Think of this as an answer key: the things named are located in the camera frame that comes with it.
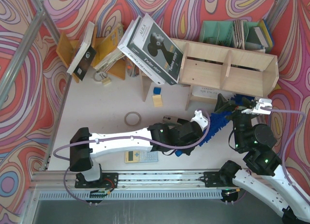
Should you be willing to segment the blue microfiber duster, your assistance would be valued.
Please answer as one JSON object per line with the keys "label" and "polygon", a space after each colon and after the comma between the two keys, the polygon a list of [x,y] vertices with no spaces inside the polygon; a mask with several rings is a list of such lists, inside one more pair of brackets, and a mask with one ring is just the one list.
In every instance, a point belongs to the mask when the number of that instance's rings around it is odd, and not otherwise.
{"label": "blue microfiber duster", "polygon": [[[232,98],[230,98],[228,101],[232,102],[233,105],[242,105],[242,98],[247,98],[249,100],[254,99],[254,97],[241,95],[241,94],[235,94]],[[217,111],[219,108],[215,108],[216,111],[211,113],[210,119],[211,119],[211,126],[209,129],[209,132],[205,139],[199,144],[201,147],[204,143],[207,143],[217,132],[219,132],[223,127],[225,127],[228,123],[228,115],[231,114],[232,111]],[[185,119],[178,119],[177,123],[179,124],[185,124],[189,122]],[[182,154],[190,155],[190,153],[194,150],[195,147],[191,149],[181,149],[181,150],[174,150],[172,154],[174,153],[177,157],[181,156]]]}

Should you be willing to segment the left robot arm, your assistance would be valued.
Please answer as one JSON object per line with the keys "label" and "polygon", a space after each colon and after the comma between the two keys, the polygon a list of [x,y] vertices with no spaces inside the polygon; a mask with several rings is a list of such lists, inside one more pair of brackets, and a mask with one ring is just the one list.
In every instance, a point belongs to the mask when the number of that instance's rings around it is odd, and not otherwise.
{"label": "left robot arm", "polygon": [[104,154],[119,151],[193,150],[205,137],[209,122],[191,120],[182,125],[169,127],[156,123],[140,130],[118,133],[90,133],[87,127],[77,130],[70,140],[69,170],[81,173],[87,182],[101,179],[101,165],[96,159]]}

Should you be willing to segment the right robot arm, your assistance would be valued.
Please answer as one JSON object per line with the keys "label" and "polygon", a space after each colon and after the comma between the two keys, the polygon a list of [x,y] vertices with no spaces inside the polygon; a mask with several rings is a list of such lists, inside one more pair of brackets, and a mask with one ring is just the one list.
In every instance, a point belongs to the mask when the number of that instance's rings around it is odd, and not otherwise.
{"label": "right robot arm", "polygon": [[279,157],[273,147],[277,140],[266,124],[252,125],[258,115],[270,115],[274,111],[272,101],[266,98],[249,100],[242,98],[242,105],[217,96],[215,113],[229,111],[233,122],[231,136],[233,150],[244,153],[247,168],[270,183],[266,186],[237,163],[228,160],[219,170],[219,179],[226,186],[240,187],[268,205],[284,224],[308,224],[310,222],[310,197],[288,174],[285,157]]}

